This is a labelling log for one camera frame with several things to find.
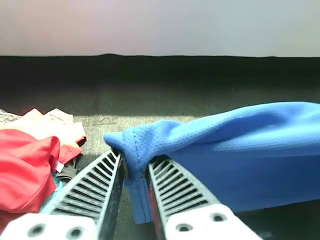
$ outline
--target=teal fabric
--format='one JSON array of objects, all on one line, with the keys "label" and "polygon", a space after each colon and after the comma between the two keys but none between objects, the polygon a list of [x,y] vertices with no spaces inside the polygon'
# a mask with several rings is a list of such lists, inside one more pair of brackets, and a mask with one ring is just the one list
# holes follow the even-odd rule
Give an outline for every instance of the teal fabric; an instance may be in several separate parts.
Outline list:
[{"label": "teal fabric", "polygon": [[44,203],[42,204],[42,206],[41,206],[41,208],[40,208],[40,211],[41,211],[41,210],[46,206],[46,204],[47,204],[48,202],[50,202],[50,200],[51,200],[52,198],[54,198],[54,197],[62,190],[62,188],[63,188],[63,183],[62,183],[62,181],[61,181],[59,178],[56,177],[56,174],[55,174],[54,172],[51,173],[51,176],[52,176],[52,178],[53,178],[53,181],[54,181],[54,183],[55,183],[56,188],[55,188],[54,192],[44,201]]}]

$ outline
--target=gray fabric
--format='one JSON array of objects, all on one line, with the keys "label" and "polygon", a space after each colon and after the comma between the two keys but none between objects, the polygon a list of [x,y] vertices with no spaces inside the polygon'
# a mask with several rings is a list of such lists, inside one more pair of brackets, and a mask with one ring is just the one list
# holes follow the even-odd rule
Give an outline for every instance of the gray fabric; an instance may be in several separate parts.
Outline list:
[{"label": "gray fabric", "polygon": [[20,116],[13,113],[6,112],[3,109],[0,109],[0,127],[5,126],[6,124],[18,120]]}]

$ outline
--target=screw hole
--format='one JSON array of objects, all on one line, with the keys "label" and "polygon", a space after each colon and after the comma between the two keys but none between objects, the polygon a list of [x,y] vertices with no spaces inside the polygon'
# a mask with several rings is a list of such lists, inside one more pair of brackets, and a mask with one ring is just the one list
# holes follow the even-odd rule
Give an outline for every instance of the screw hole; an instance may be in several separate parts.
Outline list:
[{"label": "screw hole", "polygon": [[210,217],[214,222],[223,222],[227,220],[227,217],[220,213],[213,213]]},{"label": "screw hole", "polygon": [[66,238],[68,240],[77,240],[82,236],[83,232],[84,232],[83,227],[79,227],[79,226],[74,227],[67,232]]},{"label": "screw hole", "polygon": [[175,229],[177,229],[179,232],[189,232],[193,229],[193,227],[189,224],[178,224]]},{"label": "screw hole", "polygon": [[27,233],[27,236],[29,238],[35,238],[41,235],[45,231],[46,225],[43,223],[37,224],[30,228],[30,230]]}]

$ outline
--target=black fabric surface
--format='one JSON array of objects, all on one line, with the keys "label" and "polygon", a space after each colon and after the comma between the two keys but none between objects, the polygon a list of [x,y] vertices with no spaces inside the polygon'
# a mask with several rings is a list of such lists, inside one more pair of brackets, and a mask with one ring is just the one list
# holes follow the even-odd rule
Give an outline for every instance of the black fabric surface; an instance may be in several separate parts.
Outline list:
[{"label": "black fabric surface", "polygon": [[[9,73],[1,76],[7,84],[0,89],[0,108],[18,115],[23,115],[32,108],[43,113],[59,108],[74,114],[76,121],[82,121],[87,134],[87,142],[82,147],[83,156],[77,163],[79,170],[109,149],[102,139],[105,132],[118,132],[160,119],[187,122],[262,103],[320,103],[319,77],[313,71],[313,67],[319,62],[315,60],[308,60],[312,66],[302,61],[301,65],[289,64],[290,67],[285,70],[275,67],[283,61],[278,59],[266,66],[262,64],[257,69],[254,67],[255,63],[250,66],[241,63],[245,70],[239,70],[236,63],[223,65],[217,60],[218,66],[224,70],[214,73],[210,70],[212,64],[208,64],[204,58],[198,58],[202,64],[195,60],[194,67],[191,60],[181,61],[181,66],[191,68],[185,70],[190,73],[188,75],[183,73],[184,67],[178,68],[177,71],[180,72],[177,73],[171,68],[166,71],[165,67],[145,63],[145,60],[130,62],[119,57],[118,62],[105,61],[106,69],[118,69],[110,70],[112,74],[102,72],[102,63],[101,66],[94,66],[94,60],[89,61],[90,63],[80,60],[78,67],[83,73],[81,74],[75,70],[76,67],[72,71],[68,69],[68,66],[73,66],[78,60],[64,66],[61,63],[64,60],[49,59],[45,60],[48,63],[44,63],[39,59],[0,59],[4,63],[2,72]],[[178,63],[175,60],[174,66],[179,66]],[[137,66],[150,67],[145,73],[144,68]],[[319,213],[320,204],[313,201],[245,213],[241,217],[257,232],[271,231],[274,237],[272,239],[318,240]],[[127,189],[123,190],[116,221],[115,240],[155,239],[152,223],[134,224]]]}]

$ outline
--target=fabric fold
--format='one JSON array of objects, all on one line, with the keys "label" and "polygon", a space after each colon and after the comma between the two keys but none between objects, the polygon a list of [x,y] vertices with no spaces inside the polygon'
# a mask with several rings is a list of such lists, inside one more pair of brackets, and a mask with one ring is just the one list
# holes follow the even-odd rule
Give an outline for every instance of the fabric fold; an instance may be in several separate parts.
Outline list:
[{"label": "fabric fold", "polygon": [[275,102],[182,123],[161,120],[105,133],[126,158],[136,223],[150,221],[143,172],[167,155],[202,181],[234,212],[320,198],[320,105]]}]

